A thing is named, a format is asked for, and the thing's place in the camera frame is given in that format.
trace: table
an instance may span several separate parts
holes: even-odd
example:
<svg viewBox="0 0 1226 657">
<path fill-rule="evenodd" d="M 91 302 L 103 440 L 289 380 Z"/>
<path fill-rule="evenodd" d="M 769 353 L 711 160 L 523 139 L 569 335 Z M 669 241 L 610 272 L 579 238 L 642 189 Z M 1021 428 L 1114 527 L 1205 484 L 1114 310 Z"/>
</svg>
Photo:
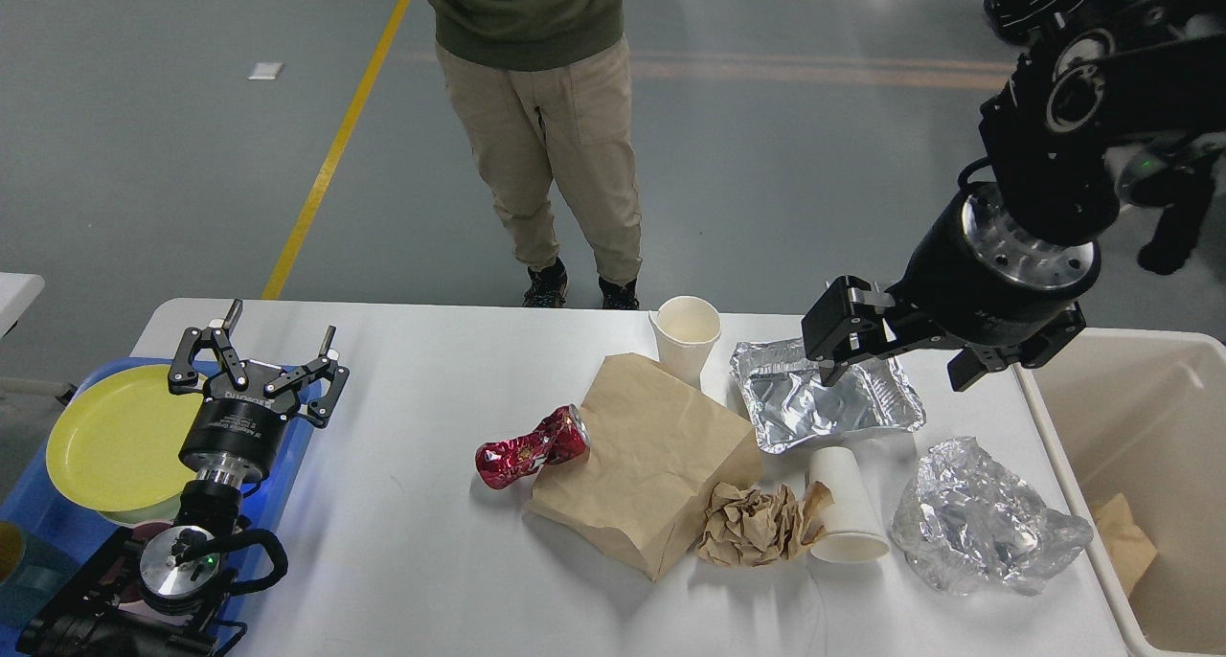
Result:
<svg viewBox="0 0 1226 657">
<path fill-rule="evenodd" d="M 38 273 L 0 272 L 0 337 L 17 324 L 44 286 Z"/>
<path fill-rule="evenodd" d="M 228 308 L 168 300 L 132 354 L 169 357 L 184 326 Z M 763 569 L 689 554 L 652 583 L 526 512 L 530 482 L 485 488 L 477 446 L 580 402 L 604 355 L 655 357 L 646 315 L 249 300 L 233 333 L 243 357 L 302 363 L 335 325 L 352 379 L 278 528 L 289 575 L 248 606 L 235 655 L 1125 655 L 1085 555 L 1030 598 L 938 594 L 897 549 L 857 566 L 807 555 Z M 796 337 L 799 317 L 722 320 L 702 386 L 744 414 L 727 378 L 732 347 Z M 902 357 L 928 413 L 920 433 L 853 446 L 883 521 L 916 452 L 958 435 L 976 435 L 1067 511 L 1014 375 L 954 393 L 949 357 Z M 765 461 L 767 484 L 801 484 L 803 454 Z"/>
<path fill-rule="evenodd" d="M 45 282 L 38 273 L 0 272 L 0 337 L 9 333 L 22 313 L 43 292 Z M 55 396 L 69 404 L 76 386 L 67 382 L 45 382 L 38 379 L 0 378 L 0 392 Z"/>
</svg>

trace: beige bin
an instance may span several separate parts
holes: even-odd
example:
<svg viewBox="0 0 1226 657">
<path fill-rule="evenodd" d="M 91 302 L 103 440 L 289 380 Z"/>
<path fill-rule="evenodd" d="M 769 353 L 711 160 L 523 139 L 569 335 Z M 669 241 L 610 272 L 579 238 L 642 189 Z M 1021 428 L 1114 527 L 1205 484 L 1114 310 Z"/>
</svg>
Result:
<svg viewBox="0 0 1226 657">
<path fill-rule="evenodd" d="M 1130 652 L 1226 655 L 1226 348 L 1086 330 L 1018 375 L 1073 512 L 1123 493 L 1157 547 L 1130 598 L 1103 544 L 1087 550 Z"/>
</svg>

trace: khaki pants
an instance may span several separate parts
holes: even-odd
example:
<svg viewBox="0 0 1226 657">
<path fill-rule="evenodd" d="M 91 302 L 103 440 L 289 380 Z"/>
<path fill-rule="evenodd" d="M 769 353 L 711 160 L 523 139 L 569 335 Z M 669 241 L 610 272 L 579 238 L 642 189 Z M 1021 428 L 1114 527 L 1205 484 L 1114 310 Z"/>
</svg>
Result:
<svg viewBox="0 0 1226 657">
<path fill-rule="evenodd" d="M 630 49 L 625 38 L 549 71 L 503 71 L 435 47 L 451 107 L 472 145 L 515 259 L 543 270 L 558 256 L 549 185 L 558 183 L 596 255 L 625 286 L 639 276 L 639 183 L 630 147 Z"/>
</svg>

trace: crumpled brown paper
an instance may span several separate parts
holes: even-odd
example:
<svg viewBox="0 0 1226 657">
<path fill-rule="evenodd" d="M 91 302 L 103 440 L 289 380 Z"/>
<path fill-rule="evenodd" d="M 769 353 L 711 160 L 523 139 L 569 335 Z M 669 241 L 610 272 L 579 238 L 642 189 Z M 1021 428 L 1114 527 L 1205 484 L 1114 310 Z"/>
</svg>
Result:
<svg viewBox="0 0 1226 657">
<path fill-rule="evenodd" d="M 764 494 L 758 488 L 741 490 L 718 483 L 695 552 L 720 566 L 765 566 L 794 559 L 821 537 L 817 514 L 832 503 L 820 482 L 810 484 L 799 503 L 786 484 L 775 494 Z"/>
<path fill-rule="evenodd" d="M 527 509 L 653 581 L 702 533 L 717 483 L 761 478 L 753 425 L 646 357 L 606 357 L 579 412 L 586 462 L 546 466 Z"/>
<path fill-rule="evenodd" d="M 1157 558 L 1157 549 L 1133 522 L 1133 510 L 1123 494 L 1112 496 L 1091 515 L 1124 594 L 1132 594 L 1137 582 Z"/>
</svg>

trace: crumpled aluminum foil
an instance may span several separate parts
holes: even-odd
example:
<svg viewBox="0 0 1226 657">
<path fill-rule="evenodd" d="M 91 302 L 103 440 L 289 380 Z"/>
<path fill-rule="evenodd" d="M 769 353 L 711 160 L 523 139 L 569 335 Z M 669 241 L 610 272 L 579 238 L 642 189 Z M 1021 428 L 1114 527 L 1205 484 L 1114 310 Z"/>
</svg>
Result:
<svg viewBox="0 0 1226 657">
<path fill-rule="evenodd" d="M 741 342 L 731 365 L 758 447 L 766 454 L 807 441 L 829 446 L 913 433 L 924 423 L 920 396 L 894 359 L 872 357 L 851 365 L 832 387 L 821 386 L 818 364 L 805 358 L 801 338 Z"/>
<path fill-rule="evenodd" d="M 1048 509 L 975 438 L 937 444 L 902 492 L 890 537 L 933 588 L 1004 586 L 1034 596 L 1094 538 L 1090 522 Z"/>
</svg>

